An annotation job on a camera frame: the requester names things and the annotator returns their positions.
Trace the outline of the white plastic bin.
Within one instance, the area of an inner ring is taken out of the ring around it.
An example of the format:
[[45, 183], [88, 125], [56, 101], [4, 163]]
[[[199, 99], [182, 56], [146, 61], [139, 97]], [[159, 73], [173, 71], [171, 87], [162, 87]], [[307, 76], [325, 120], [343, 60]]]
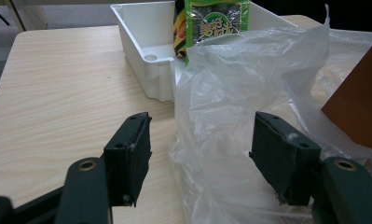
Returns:
[[122, 47], [145, 95], [173, 101], [185, 61], [172, 49], [173, 1], [112, 5]]

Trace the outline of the yellow black chip bag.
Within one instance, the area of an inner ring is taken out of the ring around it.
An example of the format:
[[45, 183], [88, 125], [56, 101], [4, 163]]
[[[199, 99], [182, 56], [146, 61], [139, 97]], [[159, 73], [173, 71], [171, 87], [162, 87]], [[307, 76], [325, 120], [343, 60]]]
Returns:
[[185, 0], [174, 1], [173, 50], [177, 57], [186, 56], [186, 10]]

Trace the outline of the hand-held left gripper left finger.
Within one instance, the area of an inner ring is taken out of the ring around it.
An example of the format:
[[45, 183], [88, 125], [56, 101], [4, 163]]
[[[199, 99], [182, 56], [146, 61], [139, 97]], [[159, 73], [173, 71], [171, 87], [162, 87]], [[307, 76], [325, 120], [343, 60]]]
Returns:
[[135, 206], [152, 155], [147, 112], [128, 117], [107, 145], [103, 158], [112, 206]]

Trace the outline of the clear plastic bag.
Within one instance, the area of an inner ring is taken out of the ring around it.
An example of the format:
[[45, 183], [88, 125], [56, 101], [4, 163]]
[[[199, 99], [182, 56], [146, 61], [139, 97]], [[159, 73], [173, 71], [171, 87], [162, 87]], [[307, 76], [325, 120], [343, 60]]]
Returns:
[[175, 93], [169, 151], [187, 224], [312, 224], [311, 206], [278, 200], [248, 153], [255, 113], [274, 114], [319, 144], [324, 158], [361, 163], [372, 148], [335, 126], [322, 105], [372, 47], [372, 33], [273, 27], [193, 47]]

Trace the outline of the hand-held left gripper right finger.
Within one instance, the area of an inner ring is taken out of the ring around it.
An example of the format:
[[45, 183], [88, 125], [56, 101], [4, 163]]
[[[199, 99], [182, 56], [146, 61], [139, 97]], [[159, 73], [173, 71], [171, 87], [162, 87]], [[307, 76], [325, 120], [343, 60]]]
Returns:
[[274, 188], [280, 204], [308, 205], [321, 147], [284, 119], [255, 113], [249, 157]]

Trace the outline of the brown carton box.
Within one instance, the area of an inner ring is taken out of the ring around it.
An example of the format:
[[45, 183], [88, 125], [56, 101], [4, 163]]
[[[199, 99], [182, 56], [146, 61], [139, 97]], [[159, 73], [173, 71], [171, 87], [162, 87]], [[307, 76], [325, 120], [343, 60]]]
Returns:
[[354, 143], [372, 148], [372, 47], [322, 111]]

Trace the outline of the green snack packet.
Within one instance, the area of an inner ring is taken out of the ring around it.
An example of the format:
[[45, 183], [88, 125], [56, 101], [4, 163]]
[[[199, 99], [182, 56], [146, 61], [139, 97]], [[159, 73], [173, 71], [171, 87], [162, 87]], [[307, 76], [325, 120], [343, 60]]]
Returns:
[[186, 49], [248, 30], [250, 0], [185, 0]]

